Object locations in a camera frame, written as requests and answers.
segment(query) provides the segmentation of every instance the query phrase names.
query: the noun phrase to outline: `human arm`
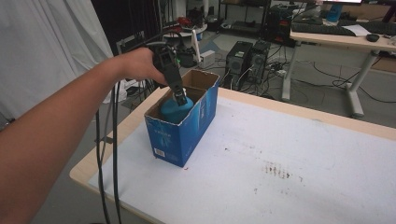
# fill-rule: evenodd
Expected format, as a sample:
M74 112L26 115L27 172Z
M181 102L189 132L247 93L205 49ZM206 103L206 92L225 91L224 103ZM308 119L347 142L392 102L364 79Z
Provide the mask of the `human arm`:
M27 223L78 146L92 116L124 78L165 84L149 49L96 65L0 132L0 223Z

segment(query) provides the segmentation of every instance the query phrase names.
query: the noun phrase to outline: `floor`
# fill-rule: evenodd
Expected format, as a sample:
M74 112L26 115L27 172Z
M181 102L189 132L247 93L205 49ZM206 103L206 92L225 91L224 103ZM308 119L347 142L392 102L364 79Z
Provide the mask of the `floor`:
M255 42L255 39L248 37L241 37L235 35L217 35L215 33L204 33L204 39L201 41L202 51L207 49L217 50L217 62L209 69L210 72L224 75L224 65L227 50L233 46L236 40L244 40ZM278 52L279 46L273 45L270 51L270 63L285 62L290 60L293 49L282 48ZM356 69L340 68L339 66L330 66L327 64L314 64L312 62L298 62L293 74L293 81L291 82L291 99L290 104L309 107L315 110L325 111L343 117L350 117L351 109L347 100L345 91L341 88L318 87L305 82L310 82L317 85L332 85L334 80L338 77L349 78L357 72ZM330 74L324 75L318 70ZM181 69L183 74L188 69ZM282 78L271 75L269 86L254 86L247 92L251 94L260 94L263 89L268 89L266 97L272 97L274 100L280 99ZM396 101L396 75L378 71L370 71L368 77L364 79L361 86L370 93L374 98L382 101ZM396 128L396 104L381 103L374 100L361 90L358 91L361 99L361 104L365 113L363 121L372 122L379 125L384 125ZM119 120L122 120L130 113L130 104L120 102L119 106ZM107 112L107 105L100 107L101 112L101 126L104 126ZM102 212L102 205L98 194L83 188L75 183L69 177L69 171L94 147L95 137L95 121L92 119L92 124L81 140L75 154L70 162L64 168L58 181L52 188L48 199L42 206L41 210L36 215L32 223L105 223ZM115 222L117 216L113 202L107 202L110 212L111 220ZM121 210L121 216L124 223L147 223L140 217L132 215L124 210Z

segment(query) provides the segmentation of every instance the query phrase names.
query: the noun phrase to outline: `desk leg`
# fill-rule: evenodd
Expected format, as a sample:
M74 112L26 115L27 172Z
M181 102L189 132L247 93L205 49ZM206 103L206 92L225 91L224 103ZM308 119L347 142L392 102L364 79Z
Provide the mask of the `desk leg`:
M282 87L282 101L289 101L290 100L290 82L291 82L291 72L293 71L294 64L297 59L297 54L301 46L301 41L296 42L296 46L294 47L293 56L291 56L291 62L289 65L288 73L283 76L283 87Z
M372 50L368 55L366 60L364 61L361 70L359 71L358 76L355 78L353 83L346 84L346 93L349 98L350 103L352 104L353 116L355 117L363 117L363 109L361 108L361 102L359 101L359 96L356 90L363 82L363 79L366 77L369 69L373 65L373 62L377 58L379 50Z

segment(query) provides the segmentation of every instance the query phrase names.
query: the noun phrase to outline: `computer tower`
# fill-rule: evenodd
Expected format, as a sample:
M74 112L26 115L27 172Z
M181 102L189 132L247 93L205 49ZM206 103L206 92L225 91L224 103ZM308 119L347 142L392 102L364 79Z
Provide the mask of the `computer tower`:
M225 74L228 75L224 83L232 90L240 90L243 82L248 77L252 47L252 43L237 41L227 54Z
M252 47L250 60L251 70L248 72L248 82L257 84L262 83L270 47L271 43L264 40L258 40Z
M275 5L270 7L264 25L264 40L294 48L295 41L290 38L290 27L293 10L296 8L297 5Z

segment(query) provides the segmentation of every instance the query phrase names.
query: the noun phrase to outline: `blue cardboard box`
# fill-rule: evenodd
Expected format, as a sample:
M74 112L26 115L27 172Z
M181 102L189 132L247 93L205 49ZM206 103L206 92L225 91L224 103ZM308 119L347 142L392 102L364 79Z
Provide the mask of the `blue cardboard box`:
M166 122L160 113L163 102L172 97L168 91L145 113L148 136L156 158L183 167L216 115L219 75L190 70L183 87L194 106L179 124Z

